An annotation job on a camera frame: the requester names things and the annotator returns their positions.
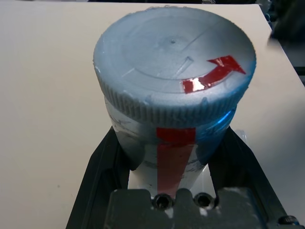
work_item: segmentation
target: red arrow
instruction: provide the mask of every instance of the red arrow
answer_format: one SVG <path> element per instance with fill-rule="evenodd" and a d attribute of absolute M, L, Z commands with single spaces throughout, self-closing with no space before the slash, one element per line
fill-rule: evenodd
<path fill-rule="evenodd" d="M 195 144 L 196 129 L 157 128 L 162 140 L 157 147 L 157 189 L 175 197 Z"/>
<path fill-rule="evenodd" d="M 242 74 L 246 72 L 232 56 L 223 56 L 208 62 L 217 64 L 207 75 L 182 80 L 185 93 L 197 92 L 213 87 L 218 81 L 225 78 L 230 72 L 236 71 Z"/>

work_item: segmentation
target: gray lid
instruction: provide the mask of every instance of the gray lid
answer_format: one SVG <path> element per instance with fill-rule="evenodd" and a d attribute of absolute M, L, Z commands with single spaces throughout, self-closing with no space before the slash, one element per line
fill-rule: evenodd
<path fill-rule="evenodd" d="M 101 89 L 140 122 L 191 127 L 234 109 L 253 76 L 246 34 L 219 15 L 193 8 L 151 8 L 112 24 L 93 63 Z"/>

